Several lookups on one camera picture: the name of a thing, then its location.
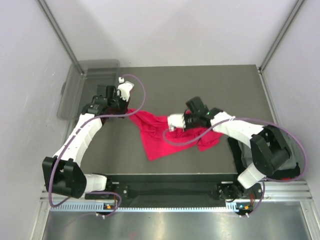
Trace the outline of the red t-shirt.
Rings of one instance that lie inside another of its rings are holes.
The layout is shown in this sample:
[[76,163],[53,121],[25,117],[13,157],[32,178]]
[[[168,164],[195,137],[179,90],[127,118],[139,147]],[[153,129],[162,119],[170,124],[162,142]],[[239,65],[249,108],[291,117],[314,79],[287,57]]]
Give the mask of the red t-shirt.
[[[223,136],[221,133],[211,130],[195,141],[195,138],[207,130],[203,127],[188,130],[177,128],[174,131],[168,131],[163,134],[168,129],[168,117],[157,116],[143,110],[129,116],[129,119],[140,131],[141,142],[149,161],[154,161],[194,146],[201,152],[206,151],[216,146]],[[175,146],[167,142],[185,143],[191,140],[194,141],[183,146]]]

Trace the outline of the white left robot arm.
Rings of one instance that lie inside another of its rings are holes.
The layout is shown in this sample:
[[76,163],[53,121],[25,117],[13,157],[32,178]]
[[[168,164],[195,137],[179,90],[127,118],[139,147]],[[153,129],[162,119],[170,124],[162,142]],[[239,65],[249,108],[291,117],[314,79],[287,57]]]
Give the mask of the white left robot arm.
[[130,92],[134,84],[126,81],[114,85],[99,85],[96,95],[86,104],[77,124],[63,146],[42,162],[46,190],[69,198],[97,192],[109,198],[114,191],[102,174],[84,174],[81,162],[95,134],[110,115],[124,115],[128,111]]

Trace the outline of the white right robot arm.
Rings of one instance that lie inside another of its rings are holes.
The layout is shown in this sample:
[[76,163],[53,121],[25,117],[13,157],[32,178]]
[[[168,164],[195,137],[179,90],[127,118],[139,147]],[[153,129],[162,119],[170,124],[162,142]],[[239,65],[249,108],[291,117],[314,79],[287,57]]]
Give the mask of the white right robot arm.
[[198,96],[187,101],[186,106],[189,112],[182,117],[185,130],[204,127],[228,137],[238,165],[237,182],[233,185],[237,197],[245,198],[252,186],[265,178],[290,180],[301,173],[288,135],[279,127],[236,119],[219,108],[209,109]]

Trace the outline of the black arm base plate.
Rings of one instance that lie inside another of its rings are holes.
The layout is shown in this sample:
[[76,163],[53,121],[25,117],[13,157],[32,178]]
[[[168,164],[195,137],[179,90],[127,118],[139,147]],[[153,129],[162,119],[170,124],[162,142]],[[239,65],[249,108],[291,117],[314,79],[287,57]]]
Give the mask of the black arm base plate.
[[236,174],[108,174],[106,190],[125,200],[151,196],[208,196],[214,200],[258,199],[262,187],[255,183],[245,189]]

